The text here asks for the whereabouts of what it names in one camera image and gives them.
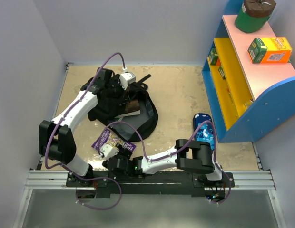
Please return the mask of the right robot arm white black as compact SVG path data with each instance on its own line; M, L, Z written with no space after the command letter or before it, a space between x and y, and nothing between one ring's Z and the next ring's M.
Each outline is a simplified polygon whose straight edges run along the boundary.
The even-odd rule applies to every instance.
M224 181L220 166L214 162L210 143L185 139L176 140L172 148L151 156L131 159L132 152L122 146L115 148L104 144L100 153L105 161L102 165L112 173L128 177L145 177L157 172L174 168L205 175L211 186L217 187Z

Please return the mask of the tale of two cities book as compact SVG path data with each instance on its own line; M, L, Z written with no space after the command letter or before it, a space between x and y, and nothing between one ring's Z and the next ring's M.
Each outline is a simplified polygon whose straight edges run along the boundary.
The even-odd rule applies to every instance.
M127 116L134 116L134 115L140 115L140 104L137 99L134 99L127 103L125 110L122 114L116 116L116 118L121 118L121 117L127 117Z

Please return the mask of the black student backpack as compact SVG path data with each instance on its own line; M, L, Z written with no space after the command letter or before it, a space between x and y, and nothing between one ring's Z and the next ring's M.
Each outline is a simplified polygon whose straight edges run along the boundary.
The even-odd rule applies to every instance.
M102 69L97 79L95 79L90 92L97 95L98 104L88 112L90 121L98 120L105 126L115 121L115 117L122 114L127 103L137 99L140 104L140 115L123 117L122 121L133 126L141 135L142 139L148 138L156 128L158 113L149 93L148 85L145 81L151 77L146 75L137 82L128 86L122 96L108 96L107 84L112 77L118 77L110 69Z

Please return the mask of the purple 52-storey treehouse book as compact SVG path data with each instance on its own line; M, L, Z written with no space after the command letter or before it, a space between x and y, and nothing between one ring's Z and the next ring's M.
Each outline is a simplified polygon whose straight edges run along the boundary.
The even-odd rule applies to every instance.
M130 153L133 153L136 149L136 145L124 141L121 138L119 138L115 133L113 133L111 130L106 129L99 138L92 144L92 148L98 151L98 148L101 150L100 154L103 153L104 149L106 149L106 146L108 149L114 148L118 151L119 147L123 147L130 151Z

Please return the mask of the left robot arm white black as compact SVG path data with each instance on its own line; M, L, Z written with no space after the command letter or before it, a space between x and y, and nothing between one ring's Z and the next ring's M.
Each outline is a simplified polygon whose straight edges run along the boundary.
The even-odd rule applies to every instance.
M56 161L69 172L77 175L82 186L93 183L92 167L77 155L73 133L82 119L106 98L120 98L136 78L130 72L115 74L106 68L98 68L97 73L79 90L68 107L51 121L39 125L39 154L44 157L47 169L54 168L48 161Z

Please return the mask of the blue pencil case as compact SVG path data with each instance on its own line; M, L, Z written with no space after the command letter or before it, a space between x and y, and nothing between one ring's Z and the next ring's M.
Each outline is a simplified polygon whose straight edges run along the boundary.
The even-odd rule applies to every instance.
M194 130L201 125L203 121L210 121L212 122L211 116L205 113L197 113L194 115L193 118L193 128ZM214 150L214 134L213 129L209 124L204 124L196 133L194 139L196 141L207 142L211 146L211 150Z

